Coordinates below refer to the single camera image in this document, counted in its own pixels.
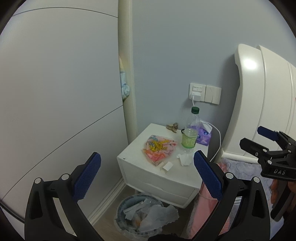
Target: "light blue cloth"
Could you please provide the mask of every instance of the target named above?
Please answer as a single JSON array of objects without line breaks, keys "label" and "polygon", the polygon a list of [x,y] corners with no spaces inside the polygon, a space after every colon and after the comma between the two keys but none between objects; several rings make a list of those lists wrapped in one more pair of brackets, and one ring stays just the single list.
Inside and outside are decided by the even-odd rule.
[{"label": "light blue cloth", "polygon": [[129,96],[130,88],[126,84],[126,73],[124,70],[120,71],[120,82],[122,99],[125,100]]},{"label": "light blue cloth", "polygon": [[[261,166],[259,164],[251,164],[251,163],[246,163],[242,161],[233,161],[226,158],[222,158],[221,162],[226,165],[228,172],[233,173],[239,179],[251,180],[254,176],[260,178],[265,195],[266,195],[268,209],[269,209],[269,216],[270,216],[270,212],[272,210],[272,204],[270,202],[270,197],[271,197],[270,186],[272,184],[272,179],[262,177],[260,175]],[[235,203],[229,215],[230,222],[233,221],[238,207],[239,207],[239,204],[236,205]],[[284,224],[283,218],[281,218],[279,222],[276,222],[272,218],[270,218],[270,238],[272,238],[278,232],[278,230],[280,230],[283,224]]]}]

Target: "white wardrobe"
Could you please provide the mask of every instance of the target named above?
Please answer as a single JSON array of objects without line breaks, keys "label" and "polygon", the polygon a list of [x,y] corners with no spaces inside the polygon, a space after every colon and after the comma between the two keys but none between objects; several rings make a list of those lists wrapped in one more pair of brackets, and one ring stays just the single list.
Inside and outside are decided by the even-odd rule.
[{"label": "white wardrobe", "polygon": [[0,35],[0,199],[24,218],[37,177],[58,179],[95,151],[86,217],[121,179],[128,145],[118,0],[27,0]]}]

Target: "pink blanket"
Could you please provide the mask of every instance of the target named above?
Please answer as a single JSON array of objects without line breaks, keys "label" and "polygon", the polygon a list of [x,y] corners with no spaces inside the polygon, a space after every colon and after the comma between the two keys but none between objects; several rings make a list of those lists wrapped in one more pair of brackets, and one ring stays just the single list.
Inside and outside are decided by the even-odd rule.
[{"label": "pink blanket", "polygon": [[[224,172],[226,172],[226,165],[219,164]],[[203,226],[207,218],[210,216],[212,211],[214,210],[217,199],[211,197],[207,187],[203,183],[200,189],[200,196],[198,200],[198,204],[196,207],[192,228],[190,230],[189,238],[192,239],[193,236],[199,231],[199,229]],[[229,230],[229,219],[227,219],[224,227],[222,228],[220,234],[226,233]]]}]

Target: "bed frame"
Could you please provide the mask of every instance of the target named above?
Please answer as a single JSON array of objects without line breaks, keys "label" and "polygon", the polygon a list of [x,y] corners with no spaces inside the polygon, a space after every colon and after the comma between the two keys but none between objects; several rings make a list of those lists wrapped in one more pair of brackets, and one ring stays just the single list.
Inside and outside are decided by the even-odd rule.
[{"label": "bed frame", "polygon": [[240,86],[229,126],[216,157],[257,163],[257,158],[239,147],[248,138],[270,150],[279,146],[257,133],[259,126],[282,131],[296,139],[296,68],[263,46],[239,44],[235,52]]}]

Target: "light blue wall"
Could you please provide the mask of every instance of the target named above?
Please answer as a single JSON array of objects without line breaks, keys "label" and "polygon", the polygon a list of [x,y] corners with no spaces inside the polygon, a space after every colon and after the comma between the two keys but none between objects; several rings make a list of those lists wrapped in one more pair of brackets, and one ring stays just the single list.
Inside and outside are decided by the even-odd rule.
[{"label": "light blue wall", "polygon": [[[184,123],[189,84],[222,88],[219,105],[196,102],[200,116],[224,137],[239,73],[239,43],[262,45],[296,66],[296,39],[268,0],[135,0],[133,62],[139,133],[150,123]],[[217,148],[211,141],[209,156]]]}]

